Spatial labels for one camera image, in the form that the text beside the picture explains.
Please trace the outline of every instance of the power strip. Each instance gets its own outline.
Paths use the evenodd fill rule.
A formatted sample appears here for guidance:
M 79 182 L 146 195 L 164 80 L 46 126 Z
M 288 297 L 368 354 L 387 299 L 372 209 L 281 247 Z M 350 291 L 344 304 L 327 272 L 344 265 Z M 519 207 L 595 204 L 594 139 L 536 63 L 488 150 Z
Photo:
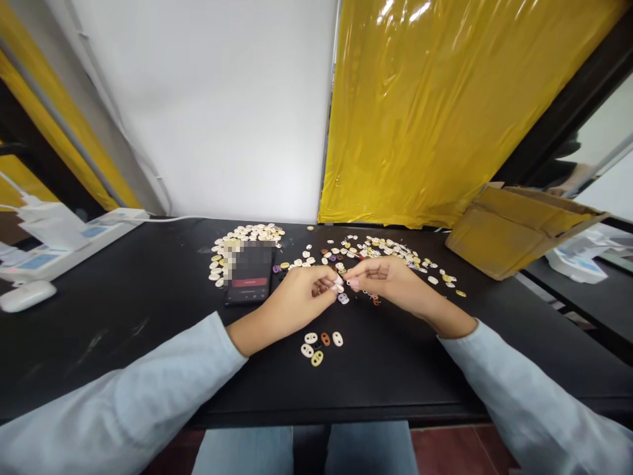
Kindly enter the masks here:
M 43 244 L 30 251 L 33 257 L 27 261 L 0 265 L 0 278 L 13 282 L 15 287 L 35 280 L 50 282 L 142 224 L 122 221 L 130 218 L 148 219 L 149 215 L 141 209 L 117 208 L 87 223 L 81 234 L 88 239 L 88 245 L 76 251 L 60 251 Z

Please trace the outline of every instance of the white wall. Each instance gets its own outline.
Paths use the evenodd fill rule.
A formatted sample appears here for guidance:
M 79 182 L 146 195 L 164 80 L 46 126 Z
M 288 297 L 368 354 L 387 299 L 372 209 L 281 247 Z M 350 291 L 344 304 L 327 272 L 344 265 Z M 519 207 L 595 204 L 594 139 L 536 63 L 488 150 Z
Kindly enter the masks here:
M 93 77 L 71 12 L 47 1 Z M 336 0 L 71 3 L 173 214 L 316 220 Z
M 11 0 L 11 8 L 46 57 L 143 207 L 163 214 L 152 186 L 104 108 L 81 62 L 44 0 Z
M 576 201 L 633 221 L 633 152 L 580 193 Z
M 580 128 L 579 151 L 563 160 L 598 165 L 632 131 L 633 75 L 630 75 Z

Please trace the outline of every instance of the floor tile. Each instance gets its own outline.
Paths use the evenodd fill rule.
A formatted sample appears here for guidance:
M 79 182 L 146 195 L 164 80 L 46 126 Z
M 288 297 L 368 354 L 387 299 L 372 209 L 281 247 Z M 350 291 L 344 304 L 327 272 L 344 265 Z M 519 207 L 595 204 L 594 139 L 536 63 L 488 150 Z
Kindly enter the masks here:
M 475 426 L 474 430 L 499 475 L 506 475 L 511 468 L 519 468 L 519 464 L 506 448 L 495 426 L 492 424 Z
M 191 475 L 204 431 L 182 431 L 143 470 L 142 475 Z
M 471 426 L 411 431 L 421 475 L 498 475 Z

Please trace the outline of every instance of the jeans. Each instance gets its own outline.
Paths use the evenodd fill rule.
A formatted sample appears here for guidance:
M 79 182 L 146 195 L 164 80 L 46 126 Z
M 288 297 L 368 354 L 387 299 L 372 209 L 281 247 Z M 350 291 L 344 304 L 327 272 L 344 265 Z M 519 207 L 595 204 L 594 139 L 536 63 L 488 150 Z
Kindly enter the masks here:
M 292 427 L 205 433 L 192 475 L 291 475 Z M 406 421 L 333 424 L 325 473 L 417 474 Z

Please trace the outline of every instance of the light blue shirt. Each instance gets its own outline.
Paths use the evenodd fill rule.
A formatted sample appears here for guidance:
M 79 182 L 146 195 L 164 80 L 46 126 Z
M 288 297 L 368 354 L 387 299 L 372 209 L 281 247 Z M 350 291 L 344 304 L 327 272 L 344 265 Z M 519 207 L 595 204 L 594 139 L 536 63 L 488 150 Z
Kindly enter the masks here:
M 571 397 L 495 331 L 480 322 L 465 338 L 440 341 L 527 473 L 633 473 L 633 433 Z M 0 474 L 138 474 L 245 362 L 213 313 L 0 427 Z

